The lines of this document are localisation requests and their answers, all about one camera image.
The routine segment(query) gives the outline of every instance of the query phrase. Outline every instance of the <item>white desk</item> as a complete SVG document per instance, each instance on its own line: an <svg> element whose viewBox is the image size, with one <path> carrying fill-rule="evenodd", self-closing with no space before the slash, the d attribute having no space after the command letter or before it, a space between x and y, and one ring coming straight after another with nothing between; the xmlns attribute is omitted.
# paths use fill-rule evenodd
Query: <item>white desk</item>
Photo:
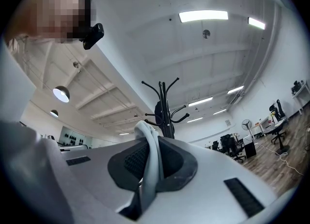
<svg viewBox="0 0 310 224"><path fill-rule="evenodd" d="M213 144L205 145L204 148L212 149L212 145L213 145Z"/></svg>
<svg viewBox="0 0 310 224"><path fill-rule="evenodd" d="M264 133L264 129L265 127L267 126L266 124L268 124L268 117L266 117L265 119L259 121L259 124L252 127L251 128L251 131L252 131L252 134L255 135L255 134L258 134L258 133Z"/></svg>
<svg viewBox="0 0 310 224"><path fill-rule="evenodd" d="M293 96L293 100L297 103L297 105L299 106L299 108L298 108L298 111L299 111L299 113L300 113L300 115L302 115L302 110L303 110L303 108L302 108L302 104L301 104L301 101L300 101L300 99L298 98L298 95L300 94L300 92L302 92L303 91L303 89L307 89L307 91L308 91L308 93L309 93L309 95L310 95L310 90L309 90L309 88L308 88L308 86L307 86L307 81L305 81L305 83L301 86L301 88L300 88L300 90L298 91L298 92L296 92L296 94Z"/></svg>

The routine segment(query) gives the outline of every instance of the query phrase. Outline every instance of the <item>coat rack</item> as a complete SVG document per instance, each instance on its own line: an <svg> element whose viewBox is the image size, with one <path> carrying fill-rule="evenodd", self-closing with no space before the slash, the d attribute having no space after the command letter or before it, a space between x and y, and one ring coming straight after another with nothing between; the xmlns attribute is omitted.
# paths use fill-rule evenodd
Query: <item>coat rack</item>
<svg viewBox="0 0 310 224"><path fill-rule="evenodd" d="M142 81L143 84L145 84L146 86L148 86L152 90L154 90L159 97L159 102L157 103L157 105L155 107L155 113L154 114L150 114L150 113L145 114L146 116L154 116L156 119L156 123L151 122L147 119L145 119L144 121L148 124L153 125L153 126L160 127L160 129L163 132L164 137L168 137L168 138L172 138L172 139L174 139L174 126L172 123L180 123L185 118L189 117L189 113L186 113L179 120L177 120L177 121L172 120L174 114L179 112L180 110L186 108L186 105L183 105L182 107L175 110L172 114L170 114L169 104L168 104L168 100L167 100L167 93L168 93L168 90L171 88L171 86L173 86L175 84L175 82L177 82L178 80L179 80L179 78L174 80L173 83L169 85L167 90L166 90L165 82L159 82L158 83L159 92L154 87L152 87L149 84L147 84L146 82Z"/></svg>

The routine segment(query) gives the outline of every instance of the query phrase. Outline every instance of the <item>cable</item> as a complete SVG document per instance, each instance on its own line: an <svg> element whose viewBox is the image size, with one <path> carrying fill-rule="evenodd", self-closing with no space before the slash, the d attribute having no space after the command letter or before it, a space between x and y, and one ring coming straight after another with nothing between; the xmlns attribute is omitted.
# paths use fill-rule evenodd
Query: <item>cable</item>
<svg viewBox="0 0 310 224"><path fill-rule="evenodd" d="M283 159L281 158L281 156L287 156L287 155L288 155L287 152L283 152L282 154L278 154L277 152L275 152L275 151L273 151L273 150L270 150L269 148L264 147L263 145L261 145L261 144L259 144L259 143L256 143L256 144L258 144L258 145L262 146L263 148L265 148L265 149L267 149L267 150L269 150L269 151L274 152L275 154L277 154L277 155L280 157L280 160L286 162L286 164L287 164L288 167L294 169L298 174L301 174L301 175L303 176L302 173L298 172L294 167L289 166L288 162L287 162L286 160L283 160Z"/></svg>
<svg viewBox="0 0 310 224"><path fill-rule="evenodd" d="M300 128L296 133L298 133L300 130L303 130L304 128L306 128L306 127L309 126L309 125L310 125L310 122L309 122L308 124L306 124L304 127ZM302 136L300 136L300 137L298 137L298 138L294 138L294 139L295 139L295 140L299 140L299 139L303 138L303 137L305 136L306 133L304 133Z"/></svg>

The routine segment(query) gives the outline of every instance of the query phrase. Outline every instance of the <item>white table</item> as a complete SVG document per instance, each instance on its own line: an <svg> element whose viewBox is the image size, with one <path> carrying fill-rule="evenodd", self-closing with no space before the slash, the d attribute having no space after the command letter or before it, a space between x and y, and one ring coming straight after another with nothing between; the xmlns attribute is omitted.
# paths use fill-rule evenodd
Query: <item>white table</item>
<svg viewBox="0 0 310 224"><path fill-rule="evenodd" d="M258 134L258 133L264 133L264 129L265 129L265 126L266 126L266 121L268 121L268 117L266 117L265 119L259 121L258 125L252 127L251 128L252 134L255 135L255 134Z"/></svg>
<svg viewBox="0 0 310 224"><path fill-rule="evenodd" d="M309 90L309 88L308 88L308 86L307 86L307 81L304 81L305 83L301 86L301 88L300 88L300 90L298 91L298 92L296 92L296 94L293 96L293 100L296 102L296 104L299 106L299 108L298 108L298 111L299 111L299 113L300 113L300 115L302 115L302 110L303 110L303 108L302 108L302 104L301 104L301 101L300 101L300 99L298 98L298 95L300 94L300 92L302 92L303 91L303 89L307 89L307 91L308 91L308 93L309 93L309 95L310 95L310 90Z"/></svg>

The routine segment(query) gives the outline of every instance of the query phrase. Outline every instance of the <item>black camera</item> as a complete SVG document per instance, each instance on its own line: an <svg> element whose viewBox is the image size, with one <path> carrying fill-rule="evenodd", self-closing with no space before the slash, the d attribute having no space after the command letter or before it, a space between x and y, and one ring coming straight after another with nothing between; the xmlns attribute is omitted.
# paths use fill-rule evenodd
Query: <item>black camera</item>
<svg viewBox="0 0 310 224"><path fill-rule="evenodd" d="M90 28L89 33L84 38L79 39L79 41L83 42L83 47L85 50L89 50L104 35L105 35L105 32L103 30L102 24L97 23L92 28Z"/></svg>

